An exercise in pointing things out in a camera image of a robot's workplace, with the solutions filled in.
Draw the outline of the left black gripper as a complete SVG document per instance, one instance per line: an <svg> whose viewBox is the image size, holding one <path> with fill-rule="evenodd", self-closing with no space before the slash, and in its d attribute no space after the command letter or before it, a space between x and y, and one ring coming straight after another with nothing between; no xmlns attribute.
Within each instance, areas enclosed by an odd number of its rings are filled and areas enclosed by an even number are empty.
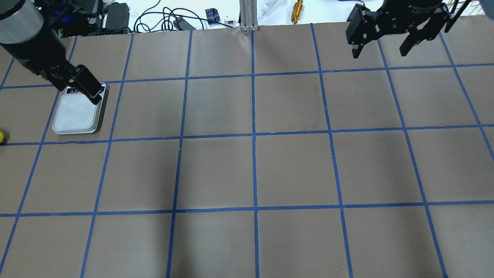
<svg viewBox="0 0 494 278"><path fill-rule="evenodd" d="M65 87L77 88L93 105L102 100L101 84L83 64L75 66L66 58L48 60L43 55L29 55L23 58L23 66L49 81L57 90L62 91Z"/></svg>

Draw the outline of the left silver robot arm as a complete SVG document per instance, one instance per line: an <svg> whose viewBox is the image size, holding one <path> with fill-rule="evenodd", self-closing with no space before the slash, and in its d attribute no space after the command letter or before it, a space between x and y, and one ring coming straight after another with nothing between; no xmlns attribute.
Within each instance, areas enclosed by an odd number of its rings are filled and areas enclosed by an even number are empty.
<svg viewBox="0 0 494 278"><path fill-rule="evenodd" d="M1 46L57 90L76 88L97 105L102 100L100 82L85 65L74 66L67 60L65 44L53 29L63 16L59 14L51 20L31 0L2 0Z"/></svg>

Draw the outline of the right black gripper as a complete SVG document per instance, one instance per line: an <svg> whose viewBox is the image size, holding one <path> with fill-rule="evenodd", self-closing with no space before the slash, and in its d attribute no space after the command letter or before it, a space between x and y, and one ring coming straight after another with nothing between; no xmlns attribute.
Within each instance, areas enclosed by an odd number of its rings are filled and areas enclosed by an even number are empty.
<svg viewBox="0 0 494 278"><path fill-rule="evenodd" d="M400 45L405 57L423 41L434 40L441 30L448 33L464 11L454 0L449 8L441 0L385 0L377 11L356 4L347 18L347 43L358 59L364 46L387 35L407 34Z"/></svg>

